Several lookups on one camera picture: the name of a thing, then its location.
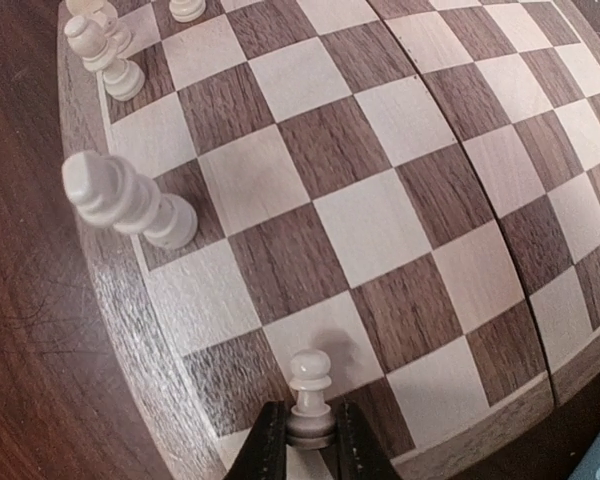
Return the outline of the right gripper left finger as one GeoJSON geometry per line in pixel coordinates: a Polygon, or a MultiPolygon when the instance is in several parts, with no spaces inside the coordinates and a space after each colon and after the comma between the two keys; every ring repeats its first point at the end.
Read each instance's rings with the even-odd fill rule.
{"type": "Polygon", "coordinates": [[[286,418],[283,401],[266,402],[224,479],[285,480],[286,418]]]}

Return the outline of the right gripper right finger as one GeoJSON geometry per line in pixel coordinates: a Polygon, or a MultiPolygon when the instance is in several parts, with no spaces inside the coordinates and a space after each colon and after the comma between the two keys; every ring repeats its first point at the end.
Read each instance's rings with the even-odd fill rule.
{"type": "Polygon", "coordinates": [[[350,480],[397,479],[362,409],[344,401],[336,409],[337,478],[350,480]]]}

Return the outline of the white queen chess piece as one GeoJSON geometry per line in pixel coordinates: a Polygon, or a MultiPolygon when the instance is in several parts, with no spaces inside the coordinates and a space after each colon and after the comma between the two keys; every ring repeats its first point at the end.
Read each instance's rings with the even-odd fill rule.
{"type": "Polygon", "coordinates": [[[120,156],[78,152],[64,161],[61,173],[68,200],[91,226],[142,235],[167,250],[186,246],[198,231],[191,203],[162,192],[120,156]]]}

